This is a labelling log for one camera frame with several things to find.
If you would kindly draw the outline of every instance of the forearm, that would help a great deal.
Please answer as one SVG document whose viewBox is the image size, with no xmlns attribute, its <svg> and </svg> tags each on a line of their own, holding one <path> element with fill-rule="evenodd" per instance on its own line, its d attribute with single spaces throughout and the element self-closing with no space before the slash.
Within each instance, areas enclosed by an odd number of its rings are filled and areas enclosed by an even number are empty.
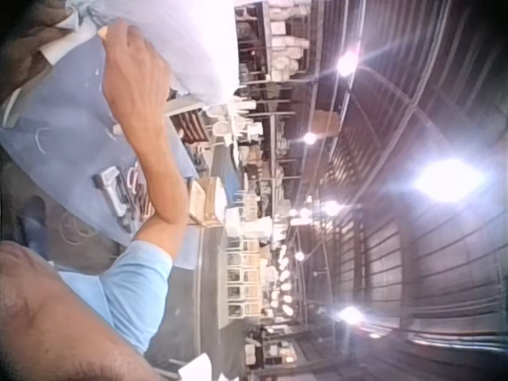
<svg viewBox="0 0 508 381">
<path fill-rule="evenodd" d="M 189 199 L 167 142 L 165 127 L 160 136 L 130 142 L 148 184 L 148 196 L 157 216 L 171 225 L 187 224 Z"/>
</svg>

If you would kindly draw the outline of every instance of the light blue shirt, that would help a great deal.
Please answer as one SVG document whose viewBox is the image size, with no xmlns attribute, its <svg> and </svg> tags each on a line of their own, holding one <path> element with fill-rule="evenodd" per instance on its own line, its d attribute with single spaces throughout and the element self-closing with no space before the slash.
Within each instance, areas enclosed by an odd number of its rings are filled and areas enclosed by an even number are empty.
<svg viewBox="0 0 508 381">
<path fill-rule="evenodd" d="M 101 275 L 61 271 L 64 282 L 137 351 L 144 353 L 159 329 L 173 262 L 158 246 L 131 242 Z"/>
</svg>

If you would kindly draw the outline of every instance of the ceiling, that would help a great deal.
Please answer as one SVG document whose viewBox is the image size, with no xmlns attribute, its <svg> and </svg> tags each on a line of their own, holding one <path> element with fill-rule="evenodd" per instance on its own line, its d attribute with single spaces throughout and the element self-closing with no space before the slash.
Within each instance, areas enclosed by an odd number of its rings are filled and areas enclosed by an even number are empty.
<svg viewBox="0 0 508 381">
<path fill-rule="evenodd" d="M 338 134 L 295 144 L 303 160 L 288 171 L 318 175 L 287 191 L 296 205 L 311 194 L 348 207 L 336 217 L 316 210 L 312 226 L 289 236 L 312 252 L 304 263 L 309 323 L 321 319 L 317 306 L 330 313 L 356 304 L 379 331 L 506 350 L 508 55 L 496 23 L 505 10 L 459 1 L 318 3 L 320 76 L 301 89 L 308 107 L 292 133 L 311 128 L 315 110 L 344 118 Z M 336 86 L 337 59 L 358 40 L 354 81 Z M 426 164 L 449 157 L 480 168 L 487 181 L 463 202 L 432 202 L 412 184 Z M 315 337 L 338 330 L 319 327 Z M 334 335 L 314 345 L 338 349 Z"/>
</svg>

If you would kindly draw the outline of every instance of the worktable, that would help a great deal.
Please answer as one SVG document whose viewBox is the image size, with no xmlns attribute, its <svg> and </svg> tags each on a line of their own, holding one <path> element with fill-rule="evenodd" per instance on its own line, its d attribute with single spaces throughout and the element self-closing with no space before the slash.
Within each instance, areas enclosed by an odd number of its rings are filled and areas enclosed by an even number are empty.
<svg viewBox="0 0 508 381">
<path fill-rule="evenodd" d="M 102 95 L 104 59 L 99 37 L 68 53 L 33 92 L 14 128 L 0 128 L 0 143 L 49 196 L 106 237 L 127 245 L 130 236 L 92 181 L 109 166 L 125 170 L 135 161 L 125 138 L 106 132 L 116 121 Z M 182 176 L 198 177 L 169 120 L 167 131 Z M 198 245 L 199 230 L 190 227 L 175 266 L 194 268 Z"/>
</svg>

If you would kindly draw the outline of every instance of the white cloth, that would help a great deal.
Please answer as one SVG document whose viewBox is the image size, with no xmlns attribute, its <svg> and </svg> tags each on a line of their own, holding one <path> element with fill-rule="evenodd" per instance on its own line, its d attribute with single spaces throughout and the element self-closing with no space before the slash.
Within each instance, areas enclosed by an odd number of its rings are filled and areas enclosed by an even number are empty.
<svg viewBox="0 0 508 381">
<path fill-rule="evenodd" d="M 212 380 L 212 362 L 207 354 L 203 353 L 196 357 L 186 366 L 178 370 L 182 381 L 211 381 Z"/>
<path fill-rule="evenodd" d="M 81 14 L 105 24 L 137 25 L 169 63 L 171 87 L 207 105 L 226 103 L 238 88 L 233 0 L 70 0 Z"/>
</svg>

